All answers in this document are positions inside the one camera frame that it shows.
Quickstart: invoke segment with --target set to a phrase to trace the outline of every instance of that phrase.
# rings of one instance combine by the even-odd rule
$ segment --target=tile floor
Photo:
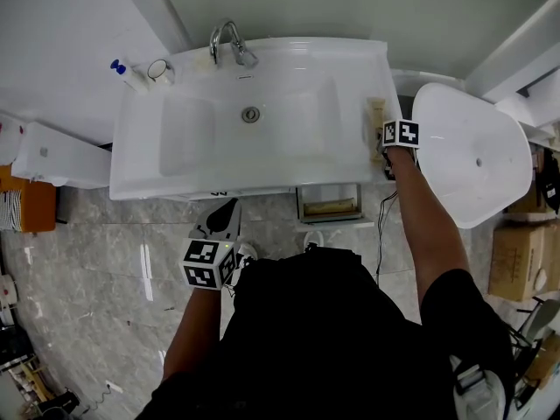
[[[366,215],[377,220],[392,183],[363,186]],[[150,399],[162,374],[165,350],[181,319],[191,290],[176,264],[181,239],[198,214],[212,202],[181,203],[166,199],[111,201],[108,191],[64,188],[61,218],[54,232],[37,235],[2,232],[3,256],[17,281],[17,315],[39,358],[59,388],[75,391],[82,404],[100,399],[106,382],[123,389],[106,398],[89,419],[125,420]],[[294,229],[293,194],[241,199],[241,239],[251,242],[260,257],[281,258],[302,252],[304,235]],[[492,232],[500,217],[462,231],[472,273],[487,291]],[[376,227],[325,233],[327,246],[351,249],[375,271]],[[153,301],[146,297],[140,248],[150,251]],[[416,282],[403,234],[398,201],[383,231],[380,286],[419,322]],[[515,310],[493,300],[504,316]],[[233,312],[222,292],[222,332]]]

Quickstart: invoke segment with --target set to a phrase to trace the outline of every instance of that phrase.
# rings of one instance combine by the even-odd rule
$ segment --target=white sink
[[[532,159],[517,121],[442,84],[416,95],[423,175],[460,228],[473,228],[529,190]]]
[[[207,48],[168,58],[172,87],[128,91],[115,127],[112,199],[384,179],[369,161],[368,98],[401,115],[382,42],[249,41],[259,63]],[[242,113],[249,109],[246,122]]]

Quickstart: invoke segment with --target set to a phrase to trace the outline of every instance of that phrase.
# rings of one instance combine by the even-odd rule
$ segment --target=drain
[[[245,123],[254,123],[261,116],[261,112],[258,108],[251,106],[250,108],[245,108],[241,111],[241,119]]]

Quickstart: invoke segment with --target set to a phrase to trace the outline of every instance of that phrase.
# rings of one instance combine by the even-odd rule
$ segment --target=chrome faucet
[[[229,30],[229,34],[231,35],[231,42],[229,44],[234,52],[235,62],[246,68],[253,68],[256,66],[259,59],[247,48],[245,41],[239,35],[237,26],[235,26],[231,18],[223,18],[213,28],[212,36],[210,36],[210,56],[213,59],[213,63],[216,66],[220,65],[220,38],[221,32],[223,32],[225,28]]]

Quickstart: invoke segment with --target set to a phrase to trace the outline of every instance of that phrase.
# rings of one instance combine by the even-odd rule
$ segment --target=cable
[[[101,401],[97,402],[96,400],[94,400],[95,406],[92,408],[91,405],[88,405],[86,407],[86,410],[84,410],[81,414],[78,415],[78,418],[82,418],[90,410],[97,410],[99,408],[99,405],[102,404],[105,401],[105,396],[110,396],[111,395],[111,387],[109,385],[107,385],[107,389],[108,389],[108,392],[101,392]]]
[[[375,281],[377,282],[377,286],[379,286],[379,273],[382,267],[382,237],[383,237],[383,228],[385,227],[385,222],[387,222],[387,216],[391,211],[391,207],[395,204],[397,192],[394,192],[387,198],[381,201],[379,206],[379,216],[377,218],[377,233],[379,235],[379,244],[378,244],[378,253],[377,253],[377,270],[375,271]],[[388,207],[387,213],[385,213],[385,202],[392,200],[391,204]]]

